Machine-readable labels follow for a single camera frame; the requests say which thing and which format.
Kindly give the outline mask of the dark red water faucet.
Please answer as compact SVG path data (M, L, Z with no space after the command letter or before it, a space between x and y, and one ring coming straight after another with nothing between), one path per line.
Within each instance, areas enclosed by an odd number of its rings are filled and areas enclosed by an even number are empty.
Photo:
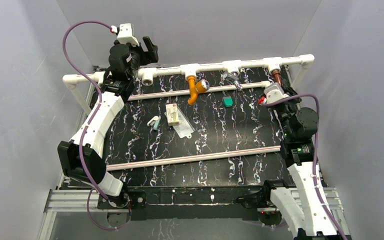
M282 77L281 77L281 72L279 69L274 69L270 72L270 74L272 75L274 81L279 85L279 86L282 86Z

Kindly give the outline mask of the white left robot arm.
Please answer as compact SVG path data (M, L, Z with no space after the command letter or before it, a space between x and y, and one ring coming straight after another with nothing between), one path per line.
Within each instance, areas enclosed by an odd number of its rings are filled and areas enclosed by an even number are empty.
M158 46L148 36L142 40L147 50L131 40L116 40L109 51L110 66L103 72L66 74L62 78L88 114L74 136L68 141L62 140L57 147L63 174L94 187L117 208L127 206L130 198L125 184L107 171L104 141L114 118L132 95L140 67L159 60ZM79 82L90 82L94 86L98 97L93 108L78 91Z

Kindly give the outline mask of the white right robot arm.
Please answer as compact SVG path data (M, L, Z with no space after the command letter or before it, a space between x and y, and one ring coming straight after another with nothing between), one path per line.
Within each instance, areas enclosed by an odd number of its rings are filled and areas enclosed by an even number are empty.
M315 109L299 106L304 96L314 99ZM348 240L331 212L319 172L318 98L310 93L289 95L279 83L273 83L265 88L259 104L277 114L283 133L280 153L300 199L298 204L285 185L266 181L262 202L280 211L296 240Z

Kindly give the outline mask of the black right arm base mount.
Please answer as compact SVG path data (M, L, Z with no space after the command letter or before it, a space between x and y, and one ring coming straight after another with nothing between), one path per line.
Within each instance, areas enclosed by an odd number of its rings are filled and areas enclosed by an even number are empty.
M245 209L257 209L258 219L265 226L282 226L282 214L276 205L271 201L271 191L280 188L290 188L283 179L265 180L259 191L236 197L233 204L240 204Z

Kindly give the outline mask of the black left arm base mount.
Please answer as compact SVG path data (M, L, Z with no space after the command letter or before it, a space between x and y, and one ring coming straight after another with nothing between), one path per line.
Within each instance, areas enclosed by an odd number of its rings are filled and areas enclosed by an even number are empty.
M147 194L134 188L122 190L118 197L111 197L108 202L107 221L111 227L120 227L132 220L133 210L146 208Z

